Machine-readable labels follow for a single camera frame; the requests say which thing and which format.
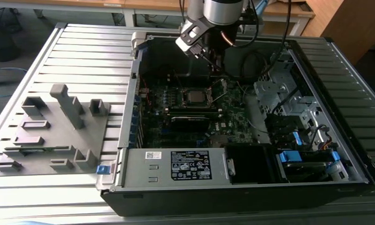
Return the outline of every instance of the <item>blue latch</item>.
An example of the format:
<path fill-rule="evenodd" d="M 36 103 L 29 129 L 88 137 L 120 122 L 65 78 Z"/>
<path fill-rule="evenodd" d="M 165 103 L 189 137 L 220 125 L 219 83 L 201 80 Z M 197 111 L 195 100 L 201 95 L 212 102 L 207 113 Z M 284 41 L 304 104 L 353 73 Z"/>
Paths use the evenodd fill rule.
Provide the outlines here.
<path fill-rule="evenodd" d="M 340 156 L 336 151 L 332 151 L 332 157 L 335 161 L 340 160 Z"/>
<path fill-rule="evenodd" d="M 297 132 L 293 132 L 293 136 L 295 136 L 297 145 L 303 145 L 303 142 L 301 142 L 301 139 L 300 139 L 300 136 L 299 136 Z"/>
<path fill-rule="evenodd" d="M 96 174 L 98 175 L 109 175 L 110 174 L 110 166 L 109 165 L 98 165 Z"/>
<path fill-rule="evenodd" d="M 283 151 L 279 154 L 280 161 L 284 162 L 301 162 L 299 151 Z"/>

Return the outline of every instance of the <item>metal slotted table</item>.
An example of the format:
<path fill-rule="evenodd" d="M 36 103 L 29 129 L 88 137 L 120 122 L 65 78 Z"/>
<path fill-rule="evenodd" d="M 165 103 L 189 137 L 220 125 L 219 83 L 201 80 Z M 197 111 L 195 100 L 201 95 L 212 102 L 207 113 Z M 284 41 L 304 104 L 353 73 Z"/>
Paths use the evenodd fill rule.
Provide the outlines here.
<path fill-rule="evenodd" d="M 80 102 L 110 103 L 101 161 L 117 157 L 124 101 L 130 75 L 130 37 L 134 31 L 177 30 L 58 24 L 0 115 L 0 157 L 21 119 L 25 97 L 49 100 L 53 83 L 65 83 Z M 321 38 L 289 37 L 300 44 L 364 149 L 375 159 L 375 94 L 333 43 Z M 49 224 L 174 224 L 291 219 L 315 224 L 347 219 L 375 220 L 375 192 L 305 210 L 252 214 L 203 214 L 182 217 L 118 217 L 94 188 L 96 174 L 0 177 L 0 224 L 37 221 Z"/>

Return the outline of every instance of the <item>wooden cabinet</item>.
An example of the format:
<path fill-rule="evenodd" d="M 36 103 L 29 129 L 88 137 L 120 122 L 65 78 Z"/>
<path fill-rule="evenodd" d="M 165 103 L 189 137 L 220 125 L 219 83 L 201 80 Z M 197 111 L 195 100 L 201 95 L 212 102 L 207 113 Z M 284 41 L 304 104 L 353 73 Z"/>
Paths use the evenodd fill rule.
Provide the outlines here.
<path fill-rule="evenodd" d="M 315 18 L 303 36 L 333 39 L 352 64 L 375 43 L 375 0 L 307 0 Z"/>

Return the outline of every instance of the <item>table leg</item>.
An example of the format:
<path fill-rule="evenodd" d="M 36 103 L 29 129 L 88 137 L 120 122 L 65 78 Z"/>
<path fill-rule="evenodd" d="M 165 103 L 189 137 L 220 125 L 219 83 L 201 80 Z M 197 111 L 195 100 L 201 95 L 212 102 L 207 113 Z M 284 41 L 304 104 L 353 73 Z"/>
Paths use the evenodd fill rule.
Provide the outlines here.
<path fill-rule="evenodd" d="M 144 14 L 144 22 L 149 22 L 149 16 L 148 16 L 148 14 Z"/>
<path fill-rule="evenodd" d="M 136 26 L 136 14 L 134 10 L 130 8 L 124 8 L 124 15 L 125 15 L 125 25 L 126 27 L 134 27 Z"/>
<path fill-rule="evenodd" d="M 305 25 L 308 23 L 309 18 L 300 17 L 299 21 L 295 23 L 293 28 L 289 32 L 291 36 L 300 36 L 303 33 L 303 30 L 305 28 Z"/>
<path fill-rule="evenodd" d="M 38 19 L 44 18 L 44 15 L 42 15 L 42 9 L 34 9 L 34 15 Z"/>
<path fill-rule="evenodd" d="M 114 26 L 125 26 L 125 22 L 122 22 L 122 14 L 121 13 L 110 13 L 113 25 Z"/>

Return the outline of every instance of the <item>power supply label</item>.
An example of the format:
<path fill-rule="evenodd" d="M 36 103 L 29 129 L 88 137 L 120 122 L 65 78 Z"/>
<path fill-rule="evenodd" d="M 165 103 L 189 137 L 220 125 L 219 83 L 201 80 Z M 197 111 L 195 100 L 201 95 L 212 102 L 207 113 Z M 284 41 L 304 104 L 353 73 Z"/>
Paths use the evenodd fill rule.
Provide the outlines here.
<path fill-rule="evenodd" d="M 212 179 L 208 151 L 172 151 L 170 178 L 172 180 Z"/>

